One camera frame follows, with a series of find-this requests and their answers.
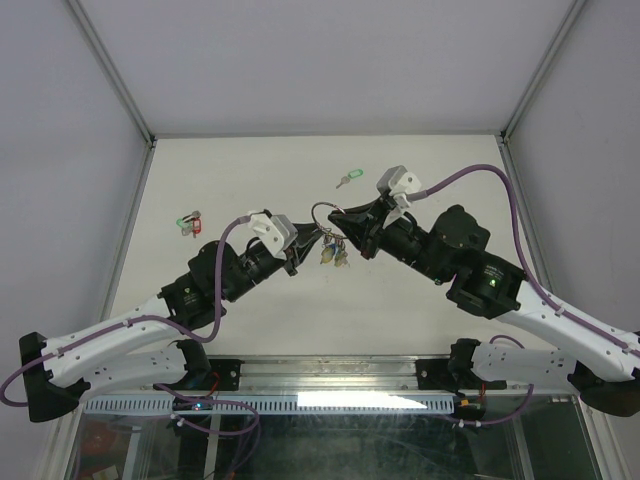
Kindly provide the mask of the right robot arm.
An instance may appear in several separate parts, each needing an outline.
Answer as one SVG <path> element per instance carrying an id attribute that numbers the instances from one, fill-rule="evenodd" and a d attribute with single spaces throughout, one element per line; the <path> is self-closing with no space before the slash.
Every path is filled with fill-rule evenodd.
<path id="1" fill-rule="evenodd" d="M 432 376 L 454 393 L 508 382 L 564 390 L 591 408 L 617 417 L 639 411 L 639 336 L 578 311 L 546 290 L 536 290 L 522 268 L 486 250 L 490 233 L 460 205 L 449 207 L 425 231 L 409 214 L 392 223 L 389 203 L 335 210 L 328 216 L 363 258 L 380 251 L 436 284 L 448 284 L 449 301 L 472 316 L 496 320 L 551 344 L 547 351 L 508 349 L 461 338 L 450 347 L 444 373 Z"/>

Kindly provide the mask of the silver keyring with keys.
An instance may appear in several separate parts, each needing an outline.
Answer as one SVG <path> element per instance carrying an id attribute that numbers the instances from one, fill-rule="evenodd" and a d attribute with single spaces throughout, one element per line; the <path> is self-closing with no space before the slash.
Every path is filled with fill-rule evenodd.
<path id="1" fill-rule="evenodd" d="M 317 218 L 316 210 L 319 207 L 331 207 L 340 214 L 345 214 L 345 210 L 338 205 L 326 201 L 319 201 L 312 205 L 310 213 L 317 229 L 322 234 L 322 252 L 320 258 L 321 265 L 333 264 L 336 268 L 349 267 L 348 252 L 346 250 L 346 236 L 334 232 L 331 228 L 325 227 Z"/>

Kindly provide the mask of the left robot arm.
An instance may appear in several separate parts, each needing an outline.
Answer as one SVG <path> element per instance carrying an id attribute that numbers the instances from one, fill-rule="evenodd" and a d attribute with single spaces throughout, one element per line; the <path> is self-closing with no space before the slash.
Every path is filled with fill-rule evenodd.
<path id="1" fill-rule="evenodd" d="M 238 254 L 224 240 L 203 245 L 188 270 L 135 309 L 58 338 L 32 332 L 19 341 L 26 408 L 33 423 L 60 418 L 81 403 L 143 384 L 194 389 L 208 380 L 206 326 L 218 328 L 233 302 L 279 270 L 294 276 L 321 238 L 312 224 L 255 215 Z"/>

